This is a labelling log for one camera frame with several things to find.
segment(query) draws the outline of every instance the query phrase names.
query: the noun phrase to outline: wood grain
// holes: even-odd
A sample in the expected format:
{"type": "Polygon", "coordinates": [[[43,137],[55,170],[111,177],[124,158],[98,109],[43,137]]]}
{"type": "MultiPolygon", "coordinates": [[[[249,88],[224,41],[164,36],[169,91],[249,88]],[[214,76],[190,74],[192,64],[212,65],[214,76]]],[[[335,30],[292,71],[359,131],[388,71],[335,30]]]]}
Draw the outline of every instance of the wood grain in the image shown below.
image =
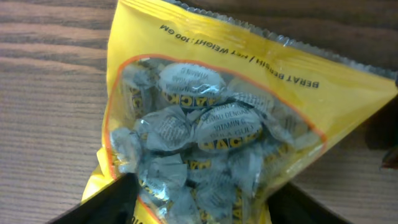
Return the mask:
{"type": "MultiPolygon", "coordinates": [[[[398,70],[398,2],[189,0],[363,63],[398,70]]],[[[43,223],[80,201],[101,146],[114,0],[0,2],[0,223],[43,223]]],[[[398,174],[363,128],[295,183],[354,223],[396,223],[398,174]]]]}

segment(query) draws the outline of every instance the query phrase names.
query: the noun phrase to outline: candy wrapper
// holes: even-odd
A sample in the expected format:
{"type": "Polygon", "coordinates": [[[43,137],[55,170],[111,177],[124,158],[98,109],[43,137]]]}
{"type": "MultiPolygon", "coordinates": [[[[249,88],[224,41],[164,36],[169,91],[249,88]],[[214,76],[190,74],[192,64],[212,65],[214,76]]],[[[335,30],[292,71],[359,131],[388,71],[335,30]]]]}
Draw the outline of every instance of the candy wrapper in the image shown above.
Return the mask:
{"type": "Polygon", "coordinates": [[[395,72],[172,0],[119,0],[106,75],[83,198],[135,172],[146,224],[265,223],[270,194],[397,94],[395,72]]]}

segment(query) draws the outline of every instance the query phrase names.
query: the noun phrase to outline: wood surface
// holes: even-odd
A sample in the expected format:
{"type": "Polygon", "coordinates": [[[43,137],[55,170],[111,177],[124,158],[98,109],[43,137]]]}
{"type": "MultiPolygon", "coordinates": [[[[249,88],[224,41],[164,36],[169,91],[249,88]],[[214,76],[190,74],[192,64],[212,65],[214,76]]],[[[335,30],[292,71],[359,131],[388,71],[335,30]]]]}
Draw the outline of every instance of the wood surface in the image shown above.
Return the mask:
{"type": "MultiPolygon", "coordinates": [[[[190,0],[362,63],[398,70],[398,2],[190,0]]],[[[115,0],[0,1],[0,223],[80,201],[100,148],[115,0]]],[[[295,183],[353,223],[398,222],[398,172],[357,129],[295,183]]]]}

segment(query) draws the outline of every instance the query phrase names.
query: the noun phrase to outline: red outline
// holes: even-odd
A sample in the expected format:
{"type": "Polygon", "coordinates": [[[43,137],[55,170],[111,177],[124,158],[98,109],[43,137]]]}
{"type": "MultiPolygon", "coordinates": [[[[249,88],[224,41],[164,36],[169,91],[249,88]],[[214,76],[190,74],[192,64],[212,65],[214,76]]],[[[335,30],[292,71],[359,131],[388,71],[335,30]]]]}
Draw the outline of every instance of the red outline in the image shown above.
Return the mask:
{"type": "MultiPolygon", "coordinates": [[[[213,65],[208,65],[206,63],[200,62],[200,61],[196,61],[196,60],[188,60],[188,59],[183,59],[183,60],[178,60],[176,58],[172,58],[166,55],[161,55],[161,54],[144,54],[144,55],[137,55],[134,56],[128,60],[126,60],[125,62],[123,62],[118,69],[118,74],[117,77],[113,83],[112,86],[112,90],[111,90],[111,96],[109,97],[109,102],[108,102],[108,108],[106,110],[106,119],[105,119],[105,125],[104,125],[104,134],[105,134],[105,148],[106,148],[106,156],[108,158],[108,164],[109,164],[109,172],[111,173],[111,176],[113,179],[116,179],[116,174],[114,171],[114,168],[112,167],[112,147],[111,147],[111,141],[109,140],[109,114],[110,114],[110,109],[112,108],[112,100],[113,100],[113,93],[116,91],[116,87],[119,83],[120,77],[121,77],[121,71],[124,67],[126,67],[128,64],[135,62],[139,59],[142,58],[162,58],[162,59],[166,59],[166,60],[171,60],[173,62],[180,62],[180,63],[194,63],[197,65],[201,65],[204,66],[206,68],[211,68],[213,70],[216,71],[223,71],[223,72],[227,72],[230,73],[236,77],[239,77],[245,81],[247,81],[248,83],[259,87],[260,89],[263,89],[267,92],[269,92],[270,94],[272,94],[274,97],[276,97],[278,100],[280,100],[281,102],[283,102],[284,104],[286,104],[287,106],[289,106],[290,108],[292,108],[307,124],[308,126],[311,128],[311,130],[313,132],[315,132],[317,135],[320,136],[320,139],[323,143],[322,146],[322,151],[319,154],[319,156],[321,156],[325,151],[326,151],[326,142],[327,142],[327,137],[326,135],[320,131],[304,114],[302,114],[297,108],[295,108],[292,104],[290,104],[289,102],[283,100],[281,97],[278,96],[277,93],[275,93],[274,91],[270,90],[267,86],[265,85],[260,85],[258,83],[256,83],[256,81],[251,80],[250,78],[237,73],[235,71],[232,70],[228,70],[226,68],[221,68],[221,67],[217,67],[217,66],[213,66],[213,65]]],[[[155,216],[155,214],[153,213],[153,211],[151,209],[149,209],[146,204],[142,201],[141,198],[139,198],[140,203],[144,206],[144,208],[147,210],[147,212],[152,216],[153,219],[157,220],[159,223],[161,223],[161,221],[157,218],[157,216],[155,216]]]]}

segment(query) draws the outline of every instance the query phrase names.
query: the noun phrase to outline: candy bag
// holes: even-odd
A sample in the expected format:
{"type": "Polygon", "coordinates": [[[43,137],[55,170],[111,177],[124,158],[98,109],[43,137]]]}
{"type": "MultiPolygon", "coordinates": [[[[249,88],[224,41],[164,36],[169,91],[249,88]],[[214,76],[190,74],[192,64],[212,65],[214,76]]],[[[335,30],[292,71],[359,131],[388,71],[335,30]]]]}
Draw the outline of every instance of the candy bag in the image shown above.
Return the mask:
{"type": "Polygon", "coordinates": [[[264,202],[397,94],[397,73],[178,1],[119,0],[99,167],[134,223],[269,223],[264,202]]]}

